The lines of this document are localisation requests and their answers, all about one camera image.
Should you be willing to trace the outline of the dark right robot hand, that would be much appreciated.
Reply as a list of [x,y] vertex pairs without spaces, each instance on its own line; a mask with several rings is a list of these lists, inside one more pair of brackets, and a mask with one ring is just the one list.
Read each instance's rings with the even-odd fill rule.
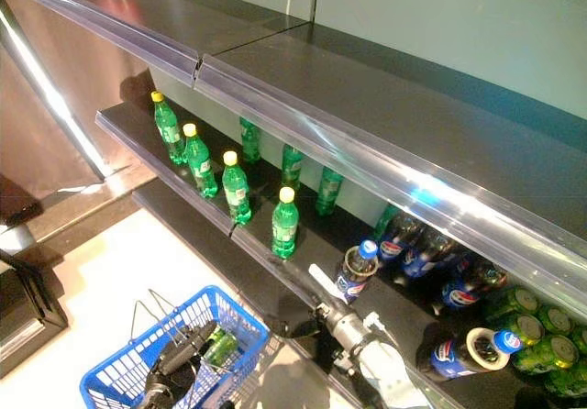
[[327,324],[335,326],[345,316],[354,313],[344,294],[315,263],[308,268],[317,297],[316,311]]

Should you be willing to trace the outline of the dark left robot hand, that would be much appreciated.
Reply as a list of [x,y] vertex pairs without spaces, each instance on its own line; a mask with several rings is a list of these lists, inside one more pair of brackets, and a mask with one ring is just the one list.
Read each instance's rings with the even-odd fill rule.
[[144,395],[138,408],[173,408],[195,383],[200,368],[200,351],[216,330],[210,321],[181,332],[182,340],[172,340],[150,369]]

